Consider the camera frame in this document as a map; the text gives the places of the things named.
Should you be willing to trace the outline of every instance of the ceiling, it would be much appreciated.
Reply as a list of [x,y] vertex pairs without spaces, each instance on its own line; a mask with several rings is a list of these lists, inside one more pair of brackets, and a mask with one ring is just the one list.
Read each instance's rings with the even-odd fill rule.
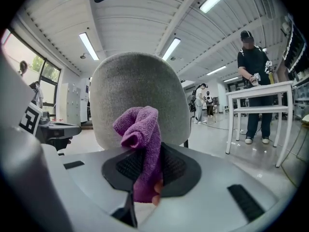
[[[181,79],[226,80],[237,76],[240,32],[267,47],[274,65],[282,57],[280,31],[286,11],[278,0],[221,0],[209,12],[205,0],[27,0],[20,13],[30,17],[52,46],[75,69],[91,76],[116,53],[138,51],[163,56],[174,37],[181,43],[167,60]],[[94,61],[78,35],[87,32],[99,57]],[[86,59],[80,55],[86,53]],[[226,65],[213,74],[207,73]]]

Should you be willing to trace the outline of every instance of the black t-shirt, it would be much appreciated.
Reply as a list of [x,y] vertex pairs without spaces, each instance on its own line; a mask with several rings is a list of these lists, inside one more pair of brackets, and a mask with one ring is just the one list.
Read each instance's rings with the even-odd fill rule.
[[270,80],[268,75],[265,73],[265,65],[266,62],[269,61],[265,52],[263,52],[262,48],[255,47],[253,49],[242,49],[242,52],[238,52],[237,62],[238,68],[245,67],[246,71],[251,75],[255,73],[259,73],[261,76],[261,81],[259,84],[268,85],[270,84]]

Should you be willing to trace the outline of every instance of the white sneaker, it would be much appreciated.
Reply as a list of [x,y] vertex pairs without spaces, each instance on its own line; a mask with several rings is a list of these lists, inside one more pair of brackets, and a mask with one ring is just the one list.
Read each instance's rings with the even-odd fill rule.
[[266,145],[269,144],[269,138],[266,138],[266,137],[263,138],[263,139],[262,139],[262,143],[264,143],[264,144],[266,144]]
[[245,143],[248,144],[248,145],[252,144],[252,138],[247,137],[246,140],[245,140]]

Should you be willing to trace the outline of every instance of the purple towel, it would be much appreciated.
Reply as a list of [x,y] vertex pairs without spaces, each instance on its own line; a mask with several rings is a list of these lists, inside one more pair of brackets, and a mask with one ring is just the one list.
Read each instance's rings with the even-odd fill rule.
[[151,203],[158,195],[154,186],[162,179],[158,110],[150,106],[132,107],[116,119],[113,127],[123,137],[122,146],[146,150],[143,172],[134,184],[133,196],[135,202]]

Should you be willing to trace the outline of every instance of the gray chair backrest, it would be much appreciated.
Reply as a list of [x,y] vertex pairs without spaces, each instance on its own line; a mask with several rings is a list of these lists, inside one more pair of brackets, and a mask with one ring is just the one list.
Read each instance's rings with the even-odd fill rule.
[[159,57],[127,52],[105,59],[95,70],[90,96],[93,128],[98,144],[119,147],[113,122],[131,107],[159,111],[161,139],[180,145],[190,135],[190,114],[183,87],[173,69]]

